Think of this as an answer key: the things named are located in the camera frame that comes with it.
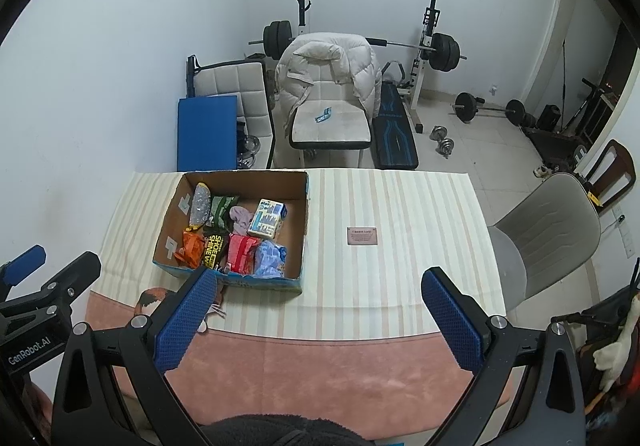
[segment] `barbell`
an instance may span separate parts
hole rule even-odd
[[[460,46],[451,36],[436,32],[431,37],[431,45],[412,45],[407,43],[396,43],[380,38],[366,38],[370,45],[376,47],[386,47],[395,45],[398,47],[418,48],[422,50],[421,57],[428,60],[433,70],[449,72],[458,66],[460,60],[466,57],[460,55]],[[249,45],[262,45],[264,53],[274,60],[279,60],[284,51],[293,41],[291,24],[284,21],[274,21],[267,25],[262,31],[262,39],[250,41]]]
[[[484,104],[482,97],[475,97],[470,93],[460,93],[456,97],[453,104],[453,110],[462,122],[469,122],[478,113],[478,104]],[[517,99],[511,99],[506,108],[494,108],[493,106],[483,106],[481,109],[489,111],[504,112],[505,117],[513,124],[513,126],[532,126],[535,124],[535,118],[532,114],[525,112],[524,105]]]

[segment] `blue gripper pad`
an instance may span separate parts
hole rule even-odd
[[[461,297],[462,294],[455,286],[453,289],[457,293],[450,293],[432,269],[422,275],[421,289],[422,300],[436,321],[458,365],[463,370],[477,374],[484,363],[482,336],[454,299],[454,296]]]
[[[156,336],[154,364],[164,374],[180,364],[216,296],[216,274],[205,270]]]
[[[44,252],[44,248],[34,245],[4,266],[2,281],[5,285],[15,287],[28,275],[43,266],[46,259],[47,254]]]

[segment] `red package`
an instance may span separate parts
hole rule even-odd
[[[226,270],[242,275],[253,274],[255,249],[261,242],[260,238],[233,233],[229,239]]]
[[[184,231],[182,233],[182,247],[174,252],[177,261],[187,264],[191,269],[197,269],[204,252],[204,237],[198,233]]]

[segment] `plush goose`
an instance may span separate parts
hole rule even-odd
[[[631,308],[626,315],[625,326],[620,333],[620,337],[612,344],[593,352],[596,368],[604,372],[600,381],[600,389],[605,393],[610,390],[613,383],[622,374],[622,369],[625,368],[631,349],[631,334],[636,323],[638,323],[639,317],[640,294],[637,294],[631,302]]]

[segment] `black fuzzy fabric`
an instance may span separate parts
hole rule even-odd
[[[302,433],[292,434],[286,446],[371,446],[335,422],[298,415],[239,415],[201,430],[213,446],[284,446],[279,441],[295,430]]]

